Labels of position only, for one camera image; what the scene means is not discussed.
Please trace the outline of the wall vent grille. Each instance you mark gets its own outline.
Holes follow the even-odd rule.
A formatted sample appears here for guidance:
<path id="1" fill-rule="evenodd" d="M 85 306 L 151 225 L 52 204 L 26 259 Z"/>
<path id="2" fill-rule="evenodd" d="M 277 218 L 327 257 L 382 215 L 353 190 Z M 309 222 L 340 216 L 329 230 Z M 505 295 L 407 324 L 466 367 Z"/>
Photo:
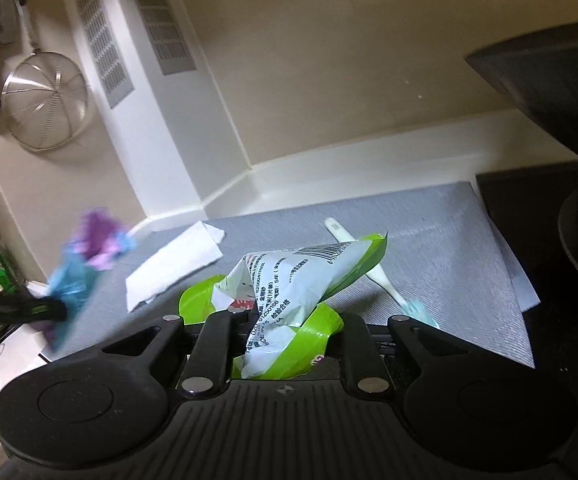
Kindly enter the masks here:
<path id="1" fill-rule="evenodd" d="M 167 0 L 135 0 L 164 76 L 196 70 L 193 55 Z"/>

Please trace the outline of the steel mesh strainer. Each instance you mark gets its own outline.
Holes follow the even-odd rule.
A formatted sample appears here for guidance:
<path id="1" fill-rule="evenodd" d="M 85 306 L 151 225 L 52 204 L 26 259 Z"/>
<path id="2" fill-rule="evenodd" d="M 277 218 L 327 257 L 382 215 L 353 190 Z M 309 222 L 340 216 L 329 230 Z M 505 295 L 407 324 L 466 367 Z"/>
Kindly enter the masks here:
<path id="1" fill-rule="evenodd" d="M 1 94 L 4 123 L 30 152 L 57 150 L 81 131 L 88 116 L 88 85 L 78 64 L 41 48 L 28 0 L 14 0 L 31 53 L 10 72 Z"/>

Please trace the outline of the blue pink wrapper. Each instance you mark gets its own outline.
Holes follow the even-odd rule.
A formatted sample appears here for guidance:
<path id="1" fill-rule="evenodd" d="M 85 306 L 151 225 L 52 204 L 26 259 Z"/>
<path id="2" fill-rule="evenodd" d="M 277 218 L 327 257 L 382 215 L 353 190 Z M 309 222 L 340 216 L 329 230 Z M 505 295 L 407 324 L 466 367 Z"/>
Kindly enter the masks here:
<path id="1" fill-rule="evenodd" d="M 42 328 L 48 348 L 57 351 L 67 338 L 71 323 L 88 303 L 99 278 L 135 248 L 121 222 L 106 209 L 85 211 L 71 240 L 62 247 L 62 261 L 50 275 L 47 295 L 67 309 L 62 322 Z"/>

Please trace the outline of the black gas stove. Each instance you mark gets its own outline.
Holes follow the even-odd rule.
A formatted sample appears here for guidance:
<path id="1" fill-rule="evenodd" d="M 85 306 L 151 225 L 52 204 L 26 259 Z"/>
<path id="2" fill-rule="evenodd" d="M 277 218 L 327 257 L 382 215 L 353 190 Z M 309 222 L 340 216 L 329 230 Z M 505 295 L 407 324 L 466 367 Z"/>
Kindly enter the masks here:
<path id="1" fill-rule="evenodd" d="M 578 185 L 578 162 L 486 172 L 476 184 L 538 297 L 523 312 L 535 365 L 578 375 L 578 271 L 558 229 L 561 206 Z"/>

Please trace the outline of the black range hood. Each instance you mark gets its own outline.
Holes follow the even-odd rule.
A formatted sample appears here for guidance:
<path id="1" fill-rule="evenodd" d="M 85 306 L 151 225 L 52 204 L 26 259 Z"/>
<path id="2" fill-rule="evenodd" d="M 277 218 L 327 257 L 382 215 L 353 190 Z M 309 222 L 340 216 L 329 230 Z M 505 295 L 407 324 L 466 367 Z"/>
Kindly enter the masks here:
<path id="1" fill-rule="evenodd" d="M 491 44 L 467 55 L 466 63 L 578 155 L 578 22 Z"/>

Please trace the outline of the white paper towel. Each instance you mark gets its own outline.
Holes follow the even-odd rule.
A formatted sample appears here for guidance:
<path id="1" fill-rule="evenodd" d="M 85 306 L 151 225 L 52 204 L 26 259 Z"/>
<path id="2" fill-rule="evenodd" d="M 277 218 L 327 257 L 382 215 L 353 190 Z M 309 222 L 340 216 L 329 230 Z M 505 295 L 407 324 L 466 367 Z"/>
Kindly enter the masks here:
<path id="1" fill-rule="evenodd" d="M 126 310 L 149 304 L 178 281 L 223 257 L 226 233 L 198 221 L 150 256 L 126 278 Z"/>

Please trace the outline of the grey counter mat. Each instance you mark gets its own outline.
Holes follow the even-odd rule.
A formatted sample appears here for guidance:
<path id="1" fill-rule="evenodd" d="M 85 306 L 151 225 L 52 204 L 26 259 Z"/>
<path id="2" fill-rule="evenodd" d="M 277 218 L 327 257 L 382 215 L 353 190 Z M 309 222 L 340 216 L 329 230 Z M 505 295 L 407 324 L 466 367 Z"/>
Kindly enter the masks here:
<path id="1" fill-rule="evenodd" d="M 64 250 L 50 292 L 71 318 L 46 355 L 57 360 L 151 316 L 187 324 L 245 310 L 241 378 L 305 373 L 344 313 L 382 325 L 394 314 L 525 365 L 534 362 L 496 236 L 466 182 L 197 222 L 119 238 L 114 260 Z"/>

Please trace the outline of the green white snack bag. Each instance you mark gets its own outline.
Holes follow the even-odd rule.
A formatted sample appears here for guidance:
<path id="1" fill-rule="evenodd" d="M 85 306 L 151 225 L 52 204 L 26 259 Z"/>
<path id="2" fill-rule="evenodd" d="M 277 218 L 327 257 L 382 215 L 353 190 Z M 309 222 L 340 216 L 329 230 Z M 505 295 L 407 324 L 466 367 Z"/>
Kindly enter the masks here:
<path id="1" fill-rule="evenodd" d="M 294 378 L 311 370 L 329 337 L 343 328 L 341 315 L 326 301 L 373 270 L 387 246 L 384 235 L 371 234 L 351 242 L 249 252 L 228 274 L 183 292 L 178 314 L 189 325 L 224 310 L 255 312 L 235 376 Z"/>

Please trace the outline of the grey vent grille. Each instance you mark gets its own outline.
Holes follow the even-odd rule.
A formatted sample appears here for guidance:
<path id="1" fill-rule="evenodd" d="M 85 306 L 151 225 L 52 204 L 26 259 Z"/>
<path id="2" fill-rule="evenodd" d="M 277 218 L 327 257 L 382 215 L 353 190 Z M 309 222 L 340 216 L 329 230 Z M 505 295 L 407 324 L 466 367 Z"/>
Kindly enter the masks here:
<path id="1" fill-rule="evenodd" d="M 110 27 L 103 0 L 76 0 L 95 70 L 110 108 L 133 90 L 133 84 Z"/>

